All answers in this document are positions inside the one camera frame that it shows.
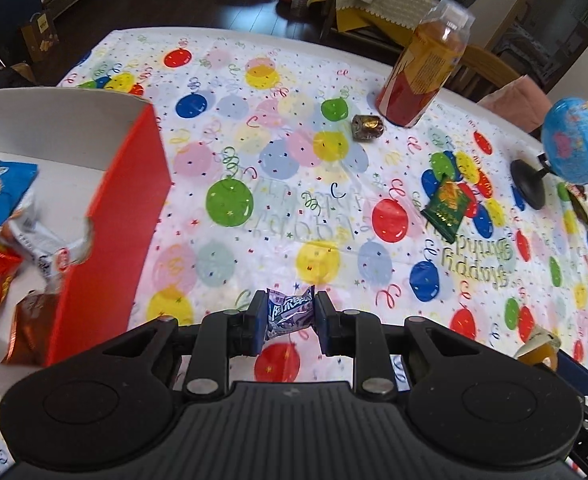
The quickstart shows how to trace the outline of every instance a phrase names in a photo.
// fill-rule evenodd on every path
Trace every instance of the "green snack package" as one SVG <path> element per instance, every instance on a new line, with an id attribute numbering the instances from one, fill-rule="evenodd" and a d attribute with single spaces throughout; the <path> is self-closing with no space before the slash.
<path id="1" fill-rule="evenodd" d="M 456 233 L 471 199 L 445 175 L 440 186 L 431 197 L 427 207 L 421 211 L 436 231 L 450 244 L 456 241 Z"/>

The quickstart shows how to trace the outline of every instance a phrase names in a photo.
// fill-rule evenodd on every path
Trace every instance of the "ribbed black surface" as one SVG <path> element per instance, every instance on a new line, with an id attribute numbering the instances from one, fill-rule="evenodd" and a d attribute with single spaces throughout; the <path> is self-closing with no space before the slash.
<path id="1" fill-rule="evenodd" d="M 576 479 L 562 463 L 488 472 L 427 447 L 391 404 L 347 383 L 236 383 L 229 397 L 187 408 L 175 430 L 132 462 L 91 473 L 20 463 L 4 480 L 545 480 Z"/>

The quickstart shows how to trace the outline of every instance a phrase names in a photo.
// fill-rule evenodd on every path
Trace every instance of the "metal screw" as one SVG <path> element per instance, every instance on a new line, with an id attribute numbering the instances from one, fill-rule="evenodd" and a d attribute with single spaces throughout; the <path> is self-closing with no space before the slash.
<path id="1" fill-rule="evenodd" d="M 187 391 L 195 395 L 209 395 L 218 390 L 218 383 L 213 379 L 192 379 L 187 383 Z"/>
<path id="2" fill-rule="evenodd" d="M 370 394 L 386 395 L 394 389 L 394 383 L 382 377 L 371 377 L 363 381 L 363 390 Z"/>

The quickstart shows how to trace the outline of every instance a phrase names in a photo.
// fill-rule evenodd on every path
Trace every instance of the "blue snack package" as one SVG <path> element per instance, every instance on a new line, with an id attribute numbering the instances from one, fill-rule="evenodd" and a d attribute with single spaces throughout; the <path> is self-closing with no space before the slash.
<path id="1" fill-rule="evenodd" d="M 0 160 L 0 225 L 12 214 L 38 169 L 36 164 Z"/>
<path id="2" fill-rule="evenodd" d="M 302 296 L 286 296 L 277 290 L 267 289 L 267 332 L 265 341 L 276 336 L 297 332 L 314 322 L 314 285 Z"/>

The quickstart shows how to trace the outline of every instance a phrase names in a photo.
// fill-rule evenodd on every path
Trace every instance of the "red box side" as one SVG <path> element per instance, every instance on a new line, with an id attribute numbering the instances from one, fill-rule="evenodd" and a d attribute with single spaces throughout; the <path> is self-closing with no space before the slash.
<path id="1" fill-rule="evenodd" d="M 87 217 L 89 258 L 65 278 L 44 365 L 125 332 L 171 178 L 148 105 L 136 118 L 96 191 Z"/>

